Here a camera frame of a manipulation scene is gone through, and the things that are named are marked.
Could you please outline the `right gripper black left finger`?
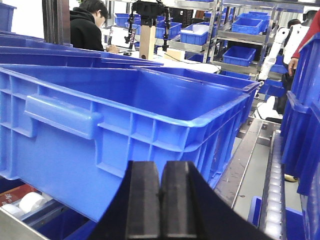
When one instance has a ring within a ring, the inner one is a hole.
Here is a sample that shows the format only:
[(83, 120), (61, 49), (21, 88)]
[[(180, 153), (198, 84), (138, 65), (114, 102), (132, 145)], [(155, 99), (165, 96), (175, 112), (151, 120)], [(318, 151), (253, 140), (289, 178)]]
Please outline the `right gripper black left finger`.
[(158, 240), (159, 173), (152, 161), (129, 161), (121, 185), (89, 240)]

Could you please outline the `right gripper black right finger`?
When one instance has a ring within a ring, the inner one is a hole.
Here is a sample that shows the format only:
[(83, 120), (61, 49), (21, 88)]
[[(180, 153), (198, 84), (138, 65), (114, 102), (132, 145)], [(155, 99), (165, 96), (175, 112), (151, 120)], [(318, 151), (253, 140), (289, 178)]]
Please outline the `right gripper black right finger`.
[(161, 179), (164, 240), (268, 240), (232, 210), (190, 161), (169, 161)]

